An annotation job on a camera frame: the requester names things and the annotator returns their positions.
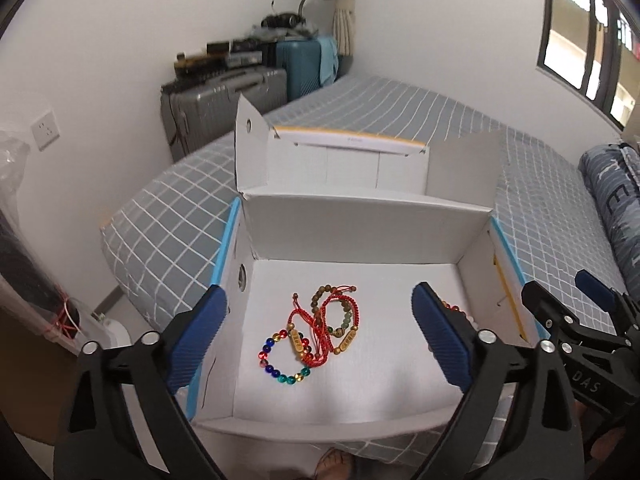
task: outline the wall socket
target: wall socket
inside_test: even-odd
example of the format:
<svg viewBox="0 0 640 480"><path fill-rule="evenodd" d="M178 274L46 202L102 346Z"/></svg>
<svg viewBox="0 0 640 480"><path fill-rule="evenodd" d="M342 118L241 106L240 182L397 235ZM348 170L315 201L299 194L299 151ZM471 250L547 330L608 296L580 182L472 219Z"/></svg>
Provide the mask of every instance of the wall socket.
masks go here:
<svg viewBox="0 0 640 480"><path fill-rule="evenodd" d="M50 110L31 125L33 138L40 151L44 150L60 136L56 118Z"/></svg>

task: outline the open box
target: open box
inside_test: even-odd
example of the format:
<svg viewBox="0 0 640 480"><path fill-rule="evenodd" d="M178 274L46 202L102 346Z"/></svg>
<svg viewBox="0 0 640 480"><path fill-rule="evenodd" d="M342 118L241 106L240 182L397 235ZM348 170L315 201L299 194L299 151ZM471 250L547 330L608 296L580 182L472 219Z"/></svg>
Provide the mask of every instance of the open box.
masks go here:
<svg viewBox="0 0 640 480"><path fill-rule="evenodd" d="M202 363L194 423L287 442L370 440L445 423L462 394L412 315L420 282L503 341L535 345L521 273L491 216L498 150L489 132L427 149L352 132L270 129L241 98L241 199L213 279L228 314ZM292 294L308 310L325 284L357 287L357 336L304 381L279 383L257 355L286 326ZM328 323L340 325L342 315L339 304L328 307ZM268 359L287 375L302 367L288 341Z"/></svg>

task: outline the checkered bedding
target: checkered bedding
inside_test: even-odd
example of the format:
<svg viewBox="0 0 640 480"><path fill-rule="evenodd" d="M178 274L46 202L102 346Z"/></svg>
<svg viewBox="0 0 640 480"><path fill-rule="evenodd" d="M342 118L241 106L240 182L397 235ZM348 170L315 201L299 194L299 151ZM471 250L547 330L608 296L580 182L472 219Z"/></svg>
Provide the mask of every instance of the checkered bedding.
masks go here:
<svg viewBox="0 0 640 480"><path fill-rule="evenodd" d="M575 288L573 276L587 268L625 290L622 276L582 176L544 142L436 92L377 76L348 76L266 119L424 142L499 130L503 172L495 216L526 280L545 285L584 325L613 332L609 316ZM236 195L228 134L159 175L102 229L114 275L153 327L164 329L206 290ZM498 440L491 435L500 433L508 407L508 400L498 407L478 464L491 457ZM442 430L339 445L384 462L418 465Z"/></svg>

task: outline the gray suitcase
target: gray suitcase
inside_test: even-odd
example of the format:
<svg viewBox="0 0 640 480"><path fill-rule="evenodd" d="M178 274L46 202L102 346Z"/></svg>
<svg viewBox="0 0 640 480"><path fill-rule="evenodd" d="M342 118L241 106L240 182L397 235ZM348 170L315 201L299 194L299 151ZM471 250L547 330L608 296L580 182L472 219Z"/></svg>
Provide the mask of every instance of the gray suitcase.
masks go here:
<svg viewBox="0 0 640 480"><path fill-rule="evenodd" d="M287 73L263 66L230 70L191 86L162 88L160 111L174 162L234 129L240 94L265 114L287 103Z"/></svg>

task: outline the window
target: window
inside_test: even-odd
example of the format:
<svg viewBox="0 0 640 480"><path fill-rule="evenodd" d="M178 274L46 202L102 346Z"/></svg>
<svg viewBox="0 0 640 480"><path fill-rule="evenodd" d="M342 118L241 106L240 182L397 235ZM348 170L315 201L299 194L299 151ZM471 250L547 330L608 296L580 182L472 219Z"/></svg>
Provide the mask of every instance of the window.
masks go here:
<svg viewBox="0 0 640 480"><path fill-rule="evenodd" d="M615 0L546 0L538 65L623 129L640 93L640 41Z"/></svg>

